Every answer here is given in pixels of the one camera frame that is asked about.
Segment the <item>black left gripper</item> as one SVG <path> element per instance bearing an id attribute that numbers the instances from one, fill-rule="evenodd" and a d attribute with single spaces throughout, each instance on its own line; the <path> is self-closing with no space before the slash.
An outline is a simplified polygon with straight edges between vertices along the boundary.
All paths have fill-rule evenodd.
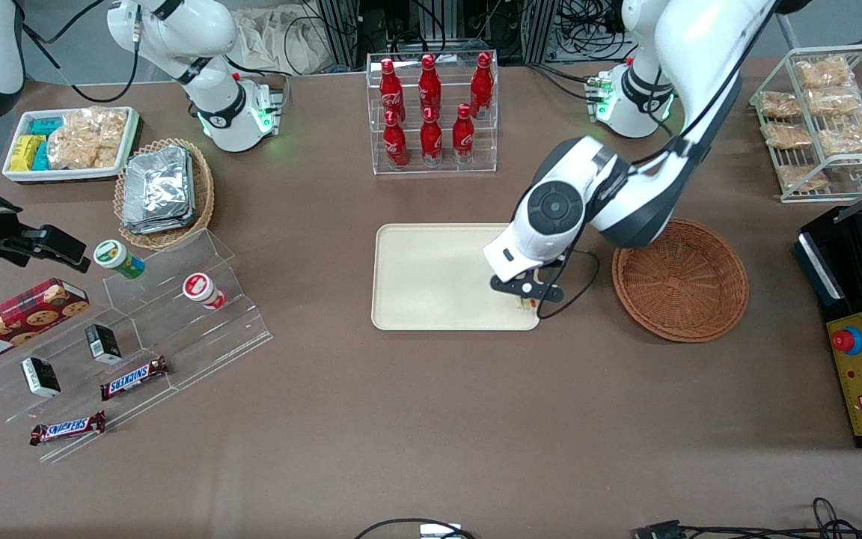
<path id="1" fill-rule="evenodd" d="M 560 286 L 551 283 L 551 281 L 540 281 L 537 278 L 537 270 L 531 269 L 513 277 L 509 281 L 502 281 L 498 276 L 493 275 L 489 281 L 490 289 L 500 291 L 500 293 L 517 296 L 519 309 L 525 309 L 525 299 L 529 299 L 530 307 L 537 310 L 539 301 L 544 302 L 561 302 L 564 298 L 564 292 Z"/>

